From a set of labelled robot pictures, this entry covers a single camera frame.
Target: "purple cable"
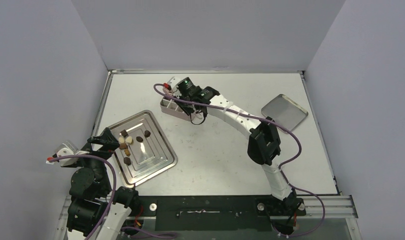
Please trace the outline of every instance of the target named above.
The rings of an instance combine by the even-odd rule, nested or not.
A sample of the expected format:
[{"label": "purple cable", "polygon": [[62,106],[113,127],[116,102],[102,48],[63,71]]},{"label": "purple cable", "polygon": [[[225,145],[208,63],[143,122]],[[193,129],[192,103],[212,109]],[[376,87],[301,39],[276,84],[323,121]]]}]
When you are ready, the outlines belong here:
[{"label": "purple cable", "polygon": [[[107,160],[105,160],[102,157],[99,156],[94,156],[94,155],[88,155],[88,154],[80,154],[80,155],[67,155],[67,156],[59,156],[59,157],[55,157],[51,160],[48,160],[48,162],[53,163],[62,159],[70,159],[70,158],[86,158],[86,159],[96,159],[99,160],[103,163],[105,163],[112,172],[112,193],[111,196],[114,196],[114,193],[116,192],[116,172],[114,171],[114,167],[113,165],[111,165]],[[113,203],[113,197],[110,197],[110,200],[108,201],[107,207],[105,208],[104,212],[102,213],[101,218],[99,219],[99,221],[96,223],[96,225],[93,227],[92,231],[90,231],[90,233],[87,235],[87,237],[84,240],[88,240],[92,234],[95,233],[95,231],[97,230],[98,226],[101,225],[101,223],[103,222],[104,217],[107,215],[107,213],[110,210],[111,204]]]},{"label": "purple cable", "polygon": [[172,231],[156,234],[156,233],[152,233],[152,232],[143,230],[138,227],[133,227],[133,226],[124,226],[120,230],[124,231],[127,229],[132,229],[132,230],[135,230],[135,231],[138,231],[138,232],[141,232],[141,233],[147,235],[147,236],[135,236],[135,235],[130,236],[131,238],[134,238],[134,239],[146,239],[146,238],[151,238],[151,237],[157,238],[157,239],[175,239],[178,237],[178,234],[176,232],[172,232]]},{"label": "purple cable", "polygon": [[[224,107],[221,107],[221,106],[214,106],[214,105],[209,105],[209,104],[204,104],[204,103],[199,103],[199,102],[194,102],[194,101],[186,101],[186,100],[182,100],[182,99],[173,97],[173,96],[171,96],[171,95],[168,95],[168,94],[165,94],[165,93],[159,91],[159,90],[157,89],[157,87],[159,87],[159,86],[161,86],[161,87],[164,88],[164,85],[163,85],[163,84],[161,84],[161,83],[156,83],[156,84],[154,84],[154,90],[155,90],[158,94],[160,94],[161,96],[163,96],[163,97],[165,97],[165,98],[167,98],[167,99],[174,100],[174,101],[176,101],[176,102],[183,103],[183,104],[197,105],[197,106],[202,106],[202,107],[207,107],[207,108],[213,108],[213,109],[220,109],[220,110],[224,110],[224,109],[225,109]],[[231,112],[231,113],[234,113],[234,114],[237,114],[237,115],[240,115],[240,113],[239,113],[238,111],[232,110],[232,109],[230,109],[230,108],[226,109],[226,111]],[[262,117],[259,117],[259,116],[253,116],[253,115],[247,115],[247,114],[246,114],[246,115],[242,115],[242,116],[245,116],[246,118],[256,119],[256,120],[259,120],[259,121],[262,121],[262,122],[266,122],[266,123],[268,123],[268,124],[275,125],[276,127],[282,129],[284,132],[288,133],[291,137],[293,137],[293,138],[295,139],[296,144],[298,145],[298,152],[297,152],[297,154],[296,154],[295,156],[291,157],[290,159],[288,159],[288,160],[282,162],[281,164],[279,164],[278,168],[279,168],[279,170],[281,170],[280,173],[282,174],[282,176],[283,176],[283,178],[285,179],[286,183],[287,183],[290,187],[294,188],[295,190],[308,193],[308,194],[314,196],[315,198],[317,198],[317,199],[319,200],[320,204],[322,205],[322,217],[321,217],[319,223],[318,223],[313,229],[311,229],[311,230],[309,230],[309,231],[306,231],[306,232],[303,232],[303,233],[299,233],[299,234],[295,234],[295,235],[290,235],[290,236],[288,236],[288,237],[290,237],[290,238],[295,238],[295,237],[300,237],[300,236],[304,236],[304,235],[307,235],[307,234],[312,233],[313,231],[315,231],[316,229],[318,229],[318,228],[322,225],[322,223],[324,222],[324,220],[325,220],[325,214],[326,214],[325,204],[323,203],[322,199],[321,199],[318,195],[316,195],[315,193],[313,193],[313,192],[311,192],[311,191],[308,191],[308,190],[305,190],[305,189],[301,189],[301,188],[295,187],[294,185],[292,185],[292,184],[290,183],[290,181],[288,180],[287,176],[285,175],[284,171],[282,170],[282,166],[283,166],[283,165],[294,161],[296,158],[298,158],[298,157],[300,156],[301,151],[302,151],[302,146],[301,146],[300,140],[299,140],[299,139],[297,138],[297,136],[295,136],[295,134],[292,133],[290,130],[286,129],[285,127],[283,127],[283,126],[280,125],[280,124],[277,124],[277,123],[274,122],[274,121],[271,121],[271,120],[268,120],[268,119],[266,119],[266,118],[262,118]]]}]

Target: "purple hose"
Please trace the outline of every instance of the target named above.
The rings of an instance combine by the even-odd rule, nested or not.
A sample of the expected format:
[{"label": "purple hose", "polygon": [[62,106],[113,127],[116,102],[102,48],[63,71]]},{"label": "purple hose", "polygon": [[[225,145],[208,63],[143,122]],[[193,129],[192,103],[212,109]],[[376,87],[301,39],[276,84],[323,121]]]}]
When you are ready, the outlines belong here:
[{"label": "purple hose", "polygon": [[[71,159],[71,158],[86,158],[86,159],[96,159],[99,160],[103,163],[105,163],[110,169],[111,169],[111,173],[112,173],[112,192],[111,192],[111,196],[114,196],[114,193],[116,192],[116,172],[114,171],[114,167],[113,165],[111,165],[111,163],[109,163],[107,160],[105,160],[102,157],[99,156],[94,156],[94,155],[88,155],[88,154],[80,154],[80,155],[67,155],[67,156],[59,156],[59,157],[55,157],[51,160],[48,160],[48,162],[53,163],[62,159]],[[96,223],[95,227],[93,227],[92,231],[90,231],[90,233],[87,235],[87,237],[84,240],[88,240],[92,234],[95,233],[95,231],[97,230],[98,226],[101,225],[101,223],[103,222],[104,217],[107,215],[107,213],[110,210],[111,204],[113,203],[113,199],[114,197],[110,197],[110,200],[108,201],[107,207],[105,208],[104,212],[102,213],[101,218],[99,219],[99,221]]]},{"label": "purple hose", "polygon": [[162,233],[152,233],[152,232],[143,230],[138,227],[133,227],[133,226],[124,226],[120,230],[124,231],[127,229],[132,229],[132,230],[135,230],[135,231],[138,231],[138,232],[141,232],[141,233],[147,235],[147,236],[136,236],[136,235],[130,236],[133,239],[146,239],[146,238],[151,238],[151,237],[157,238],[157,239],[175,239],[178,237],[178,234],[176,232],[169,231],[169,232],[162,232]]},{"label": "purple hose", "polygon": [[[159,87],[159,86],[164,87],[163,84],[161,84],[161,83],[156,83],[156,84],[154,84],[154,90],[155,90],[158,94],[160,94],[161,96],[163,96],[163,97],[165,97],[165,98],[167,98],[167,99],[174,100],[174,101],[176,101],[176,102],[183,103],[183,104],[197,105],[197,106],[202,106],[202,107],[207,107],[207,108],[213,108],[213,109],[221,109],[221,110],[224,109],[224,107],[221,107],[221,106],[214,106],[214,105],[209,105],[209,104],[204,104],[204,103],[199,103],[199,102],[194,102],[194,101],[186,101],[186,100],[182,100],[182,99],[175,98],[175,97],[173,97],[173,96],[171,96],[171,95],[164,94],[163,92],[159,91],[159,90],[157,89],[157,87]],[[231,113],[234,113],[234,114],[237,114],[237,115],[240,114],[238,111],[232,110],[232,109],[230,109],[230,108],[226,109],[226,111],[231,112]],[[290,159],[288,159],[288,160],[282,162],[281,164],[279,164],[278,168],[279,168],[280,170],[282,169],[282,166],[283,166],[283,165],[294,161],[296,158],[298,158],[298,157],[300,156],[301,151],[302,151],[302,146],[301,146],[300,140],[299,140],[299,139],[297,138],[297,136],[295,136],[295,134],[292,133],[290,130],[288,130],[288,129],[286,129],[285,127],[283,127],[282,125],[277,124],[276,122],[271,121],[271,120],[268,120],[268,119],[266,119],[266,118],[262,118],[262,117],[259,117],[259,116],[253,116],[253,115],[244,115],[244,116],[245,116],[246,118],[257,119],[257,120],[259,120],[259,121],[262,121],[262,122],[265,122],[265,123],[268,123],[268,124],[275,125],[276,127],[282,129],[284,132],[288,133],[291,137],[293,137],[293,138],[295,139],[296,144],[298,145],[298,152],[296,153],[295,156],[293,156],[293,157],[291,157]],[[325,214],[326,214],[325,204],[323,203],[322,199],[321,199],[318,195],[314,194],[313,192],[308,191],[308,190],[305,190],[305,189],[301,189],[301,188],[298,188],[298,187],[295,187],[294,185],[292,185],[292,184],[290,183],[290,181],[288,180],[287,176],[285,175],[284,171],[282,170],[282,171],[280,171],[280,172],[282,173],[283,178],[285,179],[286,183],[287,183],[290,187],[294,188],[295,190],[298,190],[298,191],[301,191],[301,192],[305,192],[305,193],[308,193],[308,194],[314,196],[315,198],[317,198],[317,199],[319,200],[320,204],[322,205],[322,217],[321,217],[319,223],[318,223],[313,229],[311,229],[311,230],[309,230],[309,231],[306,231],[306,232],[303,232],[303,233],[290,235],[290,236],[288,236],[288,237],[290,237],[290,238],[295,238],[295,237],[300,237],[300,236],[304,236],[304,235],[307,235],[307,234],[309,234],[309,233],[312,233],[313,231],[315,231],[316,229],[318,229],[318,228],[322,225],[322,223],[324,222],[324,220],[325,220]]]}]

